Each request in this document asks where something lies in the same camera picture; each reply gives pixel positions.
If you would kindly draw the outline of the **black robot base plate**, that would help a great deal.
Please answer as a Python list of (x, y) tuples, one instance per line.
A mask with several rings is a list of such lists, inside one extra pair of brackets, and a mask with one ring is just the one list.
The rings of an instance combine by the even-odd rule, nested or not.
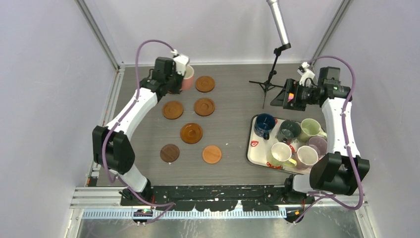
[(243, 211), (273, 211), (280, 205), (303, 208), (315, 200), (292, 194), (283, 185), (156, 185), (144, 199), (159, 205), (158, 211), (174, 203), (174, 211), (196, 209), (200, 212), (232, 211), (238, 205)]

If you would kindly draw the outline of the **ridged wooden coaster three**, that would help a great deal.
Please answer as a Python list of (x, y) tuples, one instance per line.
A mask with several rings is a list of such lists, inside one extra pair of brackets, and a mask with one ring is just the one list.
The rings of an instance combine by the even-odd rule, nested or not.
[(162, 114), (166, 119), (177, 119), (182, 116), (183, 105), (179, 101), (167, 102), (162, 108)]

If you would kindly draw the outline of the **dark walnut coaster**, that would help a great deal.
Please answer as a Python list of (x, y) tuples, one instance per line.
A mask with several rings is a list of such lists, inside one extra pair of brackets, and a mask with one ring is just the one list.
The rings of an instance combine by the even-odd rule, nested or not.
[(172, 163), (179, 158), (180, 150), (174, 144), (166, 144), (160, 150), (160, 158), (166, 163)]

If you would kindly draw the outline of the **dark blue mug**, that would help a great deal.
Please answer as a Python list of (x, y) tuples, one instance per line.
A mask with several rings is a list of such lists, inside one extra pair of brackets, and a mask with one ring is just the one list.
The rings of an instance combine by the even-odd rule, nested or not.
[(253, 127), (254, 133), (263, 138), (264, 140), (269, 140), (270, 133), (276, 125), (275, 118), (270, 114), (259, 114), (257, 115)]

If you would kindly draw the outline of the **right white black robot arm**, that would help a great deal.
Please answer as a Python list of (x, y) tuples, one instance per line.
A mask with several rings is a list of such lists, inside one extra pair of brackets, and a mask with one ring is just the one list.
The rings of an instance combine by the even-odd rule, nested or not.
[(270, 104), (296, 111), (304, 111), (307, 105), (319, 105), (326, 122), (327, 151), (309, 174), (286, 179), (283, 198), (293, 204), (312, 192), (353, 195), (369, 172), (370, 163), (361, 158), (354, 140), (352, 88), (341, 85), (337, 67), (323, 67), (317, 83), (313, 82), (315, 74), (307, 63), (299, 66), (298, 73), (301, 79), (287, 79)]

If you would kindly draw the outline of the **white strawberry serving tray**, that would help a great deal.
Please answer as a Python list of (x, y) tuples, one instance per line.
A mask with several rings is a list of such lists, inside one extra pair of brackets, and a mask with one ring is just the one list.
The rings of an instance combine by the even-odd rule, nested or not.
[(310, 168), (299, 170), (296, 167), (291, 166), (274, 166), (271, 163), (267, 164), (267, 157), (271, 153), (271, 147), (278, 142), (276, 138), (277, 131), (285, 120), (275, 118), (276, 125), (270, 133), (270, 138), (269, 140), (264, 140), (254, 132), (254, 125), (257, 117), (258, 115), (255, 115), (251, 120), (246, 159), (253, 165), (265, 167), (271, 170), (284, 171), (285, 173), (290, 174), (309, 174), (311, 171)]

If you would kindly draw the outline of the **light orange coaster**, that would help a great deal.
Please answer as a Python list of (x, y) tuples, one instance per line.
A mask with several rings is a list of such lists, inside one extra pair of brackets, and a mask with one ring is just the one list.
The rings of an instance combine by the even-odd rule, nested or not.
[(216, 164), (221, 160), (222, 151), (218, 146), (209, 145), (202, 151), (202, 158), (208, 164)]

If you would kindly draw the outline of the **ridged wooden coaster two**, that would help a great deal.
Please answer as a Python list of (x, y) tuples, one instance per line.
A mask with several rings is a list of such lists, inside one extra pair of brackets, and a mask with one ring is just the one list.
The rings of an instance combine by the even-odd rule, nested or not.
[(210, 76), (201, 76), (196, 80), (195, 87), (200, 92), (210, 92), (215, 87), (215, 80)]

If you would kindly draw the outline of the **ridged wooden coaster four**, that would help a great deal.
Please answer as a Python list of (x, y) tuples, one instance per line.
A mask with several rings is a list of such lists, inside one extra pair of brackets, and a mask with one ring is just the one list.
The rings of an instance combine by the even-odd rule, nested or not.
[(215, 103), (210, 98), (200, 98), (194, 103), (194, 111), (202, 117), (211, 115), (215, 110)]

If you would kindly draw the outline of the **glossy amber wooden coaster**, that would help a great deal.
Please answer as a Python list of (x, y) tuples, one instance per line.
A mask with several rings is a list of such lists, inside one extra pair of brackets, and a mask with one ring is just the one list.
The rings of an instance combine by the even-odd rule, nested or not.
[(198, 143), (203, 136), (203, 129), (197, 123), (188, 123), (180, 130), (180, 137), (183, 142), (188, 144)]

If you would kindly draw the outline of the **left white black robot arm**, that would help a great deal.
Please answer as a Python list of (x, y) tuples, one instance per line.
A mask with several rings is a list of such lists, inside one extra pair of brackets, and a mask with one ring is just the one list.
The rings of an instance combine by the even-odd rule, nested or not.
[(181, 89), (190, 59), (185, 55), (158, 57), (149, 76), (139, 81), (139, 88), (123, 110), (107, 125), (96, 126), (92, 132), (94, 162), (117, 175), (133, 192), (133, 199), (147, 205), (152, 192), (150, 181), (134, 164), (131, 137), (145, 115), (168, 92)]

